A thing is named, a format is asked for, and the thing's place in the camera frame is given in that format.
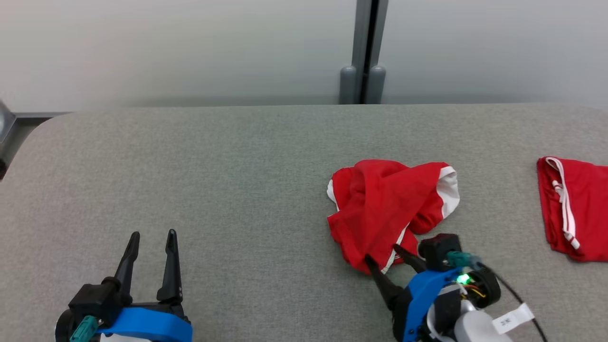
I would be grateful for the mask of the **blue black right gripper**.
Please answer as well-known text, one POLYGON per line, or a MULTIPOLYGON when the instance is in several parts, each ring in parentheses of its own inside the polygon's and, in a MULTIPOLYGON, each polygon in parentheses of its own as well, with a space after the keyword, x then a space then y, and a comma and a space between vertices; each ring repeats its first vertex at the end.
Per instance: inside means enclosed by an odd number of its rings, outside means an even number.
POLYGON ((462 289, 456 280, 462 274, 462 268, 443 272, 427 270, 424 260, 401 245, 394 244, 393 251, 417 273, 405 288, 395 285, 382 273, 371 255, 365 255, 364 260, 392 313, 395 339, 398 342, 439 342, 442 333, 452 337, 461 315, 462 289))

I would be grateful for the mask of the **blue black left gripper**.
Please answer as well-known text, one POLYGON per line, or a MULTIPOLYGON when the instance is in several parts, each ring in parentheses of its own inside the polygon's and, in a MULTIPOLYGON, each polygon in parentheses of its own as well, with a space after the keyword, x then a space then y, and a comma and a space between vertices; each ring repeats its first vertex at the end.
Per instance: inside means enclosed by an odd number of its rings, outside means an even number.
POLYGON ((182 304, 180 251, 175 229, 170 229, 166 245, 166 262, 157 301, 132 303, 130 294, 134 263, 138 258, 140 233, 135 231, 124 249, 114 277, 120 282, 122 304, 103 305, 97 318, 102 335, 119 335, 152 342, 193 342, 193 326, 182 304))

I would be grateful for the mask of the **red shorts white trim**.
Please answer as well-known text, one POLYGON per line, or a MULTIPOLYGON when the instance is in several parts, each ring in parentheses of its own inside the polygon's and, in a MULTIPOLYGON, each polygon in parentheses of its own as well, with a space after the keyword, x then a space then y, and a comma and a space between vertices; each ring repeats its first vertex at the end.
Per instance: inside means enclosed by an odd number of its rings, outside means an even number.
POLYGON ((409 167, 363 160, 335 172, 326 193, 336 205, 327 218, 330 234, 344 260, 367 275, 365 256, 386 273, 403 262, 393 245, 417 255, 416 237, 432 231, 460 203, 457 172, 445 162, 409 167))

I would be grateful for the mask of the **red white basketball jersey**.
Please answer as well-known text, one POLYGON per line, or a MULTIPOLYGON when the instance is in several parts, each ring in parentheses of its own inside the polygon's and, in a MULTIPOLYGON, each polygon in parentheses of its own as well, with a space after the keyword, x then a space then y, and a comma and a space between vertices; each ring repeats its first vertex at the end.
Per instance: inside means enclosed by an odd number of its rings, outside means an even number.
POLYGON ((608 262, 608 165, 545 156, 537 171, 551 249, 577 262, 608 262))

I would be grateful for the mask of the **grey cylindrical post bumper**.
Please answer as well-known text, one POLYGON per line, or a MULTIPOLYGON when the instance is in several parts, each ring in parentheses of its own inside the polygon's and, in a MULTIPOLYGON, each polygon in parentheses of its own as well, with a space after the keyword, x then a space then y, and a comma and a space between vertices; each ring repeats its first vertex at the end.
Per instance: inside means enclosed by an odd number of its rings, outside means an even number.
POLYGON ((340 70, 339 104, 351 105, 356 102, 356 67, 350 65, 340 70))
POLYGON ((386 68, 376 65, 369 70, 367 78, 366 103, 380 104, 386 80, 386 68))

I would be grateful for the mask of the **grey metal partition post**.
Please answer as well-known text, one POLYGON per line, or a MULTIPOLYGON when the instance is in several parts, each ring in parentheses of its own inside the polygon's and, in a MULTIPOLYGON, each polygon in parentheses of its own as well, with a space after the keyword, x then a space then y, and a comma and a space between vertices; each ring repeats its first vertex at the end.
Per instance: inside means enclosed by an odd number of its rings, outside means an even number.
POLYGON ((351 65, 357 71, 355 104, 367 104, 369 70, 376 65, 383 66, 380 64, 380 50, 388 5, 389 0, 356 0, 351 57, 351 65))

